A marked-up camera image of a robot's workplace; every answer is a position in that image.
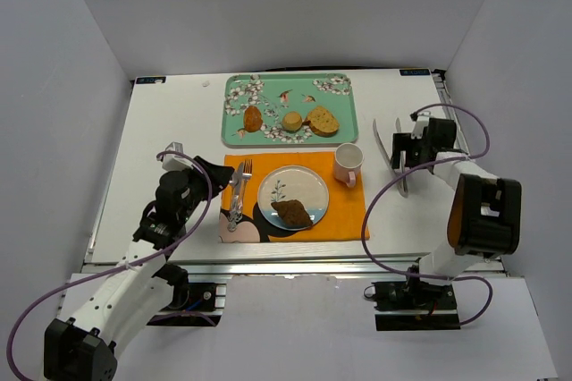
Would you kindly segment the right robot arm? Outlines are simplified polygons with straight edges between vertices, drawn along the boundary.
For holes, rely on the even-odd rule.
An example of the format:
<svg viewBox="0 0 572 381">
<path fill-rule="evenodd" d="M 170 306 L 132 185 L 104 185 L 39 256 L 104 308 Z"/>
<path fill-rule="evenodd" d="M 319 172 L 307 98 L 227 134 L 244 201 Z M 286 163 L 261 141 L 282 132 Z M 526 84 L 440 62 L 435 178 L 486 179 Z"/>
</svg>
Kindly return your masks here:
<svg viewBox="0 0 572 381">
<path fill-rule="evenodd" d="M 392 152 L 384 158 L 393 173 L 390 186 L 408 195 L 406 178 L 422 169 L 441 178 L 455 191 L 447 226 L 447 239 L 406 272 L 429 284 L 445 285 L 461 280 L 462 272 L 478 258 L 495 258 L 515 252 L 519 243 L 521 184 L 487 173 L 453 148 L 457 126 L 452 120 L 413 113 L 411 132 L 397 131 Z M 367 240 L 366 223 L 372 208 L 364 205 L 357 184 L 357 169 L 333 167 L 342 192 L 312 170 L 300 165 L 282 166 L 255 180 L 258 189 L 246 184 L 240 195 L 224 201 L 219 233 L 224 242 L 263 242 L 272 237 L 289 238 L 314 233 L 322 225 L 332 227 L 326 238 Z"/>
</svg>

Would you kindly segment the dark brown croissant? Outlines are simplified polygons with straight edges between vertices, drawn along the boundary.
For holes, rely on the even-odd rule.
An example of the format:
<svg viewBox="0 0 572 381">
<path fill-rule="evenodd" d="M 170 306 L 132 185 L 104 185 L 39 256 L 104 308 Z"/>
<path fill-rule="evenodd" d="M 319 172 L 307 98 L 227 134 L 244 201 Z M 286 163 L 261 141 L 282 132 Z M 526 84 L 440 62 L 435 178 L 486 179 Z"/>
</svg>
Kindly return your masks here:
<svg viewBox="0 0 572 381">
<path fill-rule="evenodd" d="M 308 228 L 313 221 L 304 205 L 297 199 L 275 201 L 271 207 L 276 211 L 281 221 L 290 228 Z"/>
</svg>

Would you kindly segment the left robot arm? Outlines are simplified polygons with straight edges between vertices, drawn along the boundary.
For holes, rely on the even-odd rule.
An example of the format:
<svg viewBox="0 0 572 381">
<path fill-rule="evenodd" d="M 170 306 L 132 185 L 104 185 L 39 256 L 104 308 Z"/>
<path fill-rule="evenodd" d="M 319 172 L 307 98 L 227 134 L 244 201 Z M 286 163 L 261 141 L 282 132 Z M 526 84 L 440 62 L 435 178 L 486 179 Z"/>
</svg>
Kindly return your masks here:
<svg viewBox="0 0 572 381">
<path fill-rule="evenodd" d="M 47 327 L 46 379 L 113 379 L 130 341 L 160 310 L 185 296 L 188 273 L 169 257 L 188 236 L 186 223 L 198 205 L 222 192 L 235 170 L 172 150 L 159 159 L 165 172 L 122 261 L 86 303 Z"/>
</svg>

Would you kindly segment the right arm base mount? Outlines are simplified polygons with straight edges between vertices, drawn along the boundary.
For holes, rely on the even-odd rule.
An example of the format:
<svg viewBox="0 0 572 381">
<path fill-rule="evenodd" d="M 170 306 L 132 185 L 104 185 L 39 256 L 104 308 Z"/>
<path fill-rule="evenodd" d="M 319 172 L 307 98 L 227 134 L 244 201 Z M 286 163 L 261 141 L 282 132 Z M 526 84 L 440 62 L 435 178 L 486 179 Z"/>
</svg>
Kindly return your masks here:
<svg viewBox="0 0 572 381">
<path fill-rule="evenodd" d="M 376 282 L 363 292 L 374 304 L 379 332 L 459 330 L 460 322 L 451 285 L 428 284 L 417 278 Z"/>
</svg>

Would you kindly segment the metal serving tongs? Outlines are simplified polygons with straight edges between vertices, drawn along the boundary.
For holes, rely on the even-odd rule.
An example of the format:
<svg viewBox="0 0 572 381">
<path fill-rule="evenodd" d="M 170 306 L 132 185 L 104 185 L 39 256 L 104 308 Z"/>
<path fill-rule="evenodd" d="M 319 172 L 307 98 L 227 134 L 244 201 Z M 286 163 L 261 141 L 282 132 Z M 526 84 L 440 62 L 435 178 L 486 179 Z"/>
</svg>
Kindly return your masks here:
<svg viewBox="0 0 572 381">
<path fill-rule="evenodd" d="M 381 136 L 379 134 L 379 131 L 377 128 L 377 122 L 375 119 L 373 119 L 372 128 L 373 128 L 373 133 L 374 133 L 374 139 L 375 139 L 375 142 L 377 144 L 377 147 L 379 148 L 379 150 L 381 152 L 383 161 L 385 162 L 385 164 L 389 168 L 392 177 L 393 178 L 398 177 L 399 175 L 401 175 L 404 172 L 404 169 L 401 168 L 399 170 L 396 170 L 392 167 L 391 158 L 390 158 L 389 153 L 386 150 L 385 146 L 383 145 L 383 141 L 382 141 Z M 408 197 L 408 184 L 407 184 L 406 178 L 402 178 L 399 182 L 397 182 L 395 184 L 395 187 L 398 190 L 401 197 L 403 197 L 403 198 Z"/>
</svg>

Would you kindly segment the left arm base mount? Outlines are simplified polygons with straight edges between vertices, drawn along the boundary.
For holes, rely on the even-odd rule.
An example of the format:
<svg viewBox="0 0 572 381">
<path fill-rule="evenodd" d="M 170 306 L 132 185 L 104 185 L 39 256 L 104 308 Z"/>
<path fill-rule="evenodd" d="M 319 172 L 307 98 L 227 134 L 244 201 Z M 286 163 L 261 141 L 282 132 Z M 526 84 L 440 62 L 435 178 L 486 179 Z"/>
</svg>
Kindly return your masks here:
<svg viewBox="0 0 572 381">
<path fill-rule="evenodd" d="M 147 323 L 149 326 L 215 327 L 221 320 L 226 285 L 188 283 L 173 301 Z"/>
</svg>

